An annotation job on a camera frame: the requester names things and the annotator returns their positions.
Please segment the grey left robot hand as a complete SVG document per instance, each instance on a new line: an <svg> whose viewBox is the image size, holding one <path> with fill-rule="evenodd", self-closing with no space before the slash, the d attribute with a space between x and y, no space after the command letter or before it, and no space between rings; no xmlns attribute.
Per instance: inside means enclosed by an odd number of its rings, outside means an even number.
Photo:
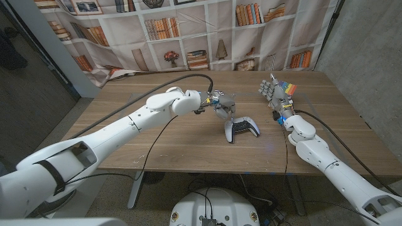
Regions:
<svg viewBox="0 0 402 226"><path fill-rule="evenodd" d="M232 96L227 95L220 90L215 90L212 92L212 100L214 112L217 117L221 119L230 117L232 119L235 116L236 104Z"/></svg>

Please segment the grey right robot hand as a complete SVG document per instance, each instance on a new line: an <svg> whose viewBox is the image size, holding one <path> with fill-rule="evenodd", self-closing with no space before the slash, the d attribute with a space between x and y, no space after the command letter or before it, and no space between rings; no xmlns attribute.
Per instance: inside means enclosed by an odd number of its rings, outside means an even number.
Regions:
<svg viewBox="0 0 402 226"><path fill-rule="evenodd" d="M258 92L268 100L269 107L278 112L281 116L289 118L295 115L288 95L279 85L278 79L272 73L270 73L270 78L271 81L263 80L260 83Z"/></svg>

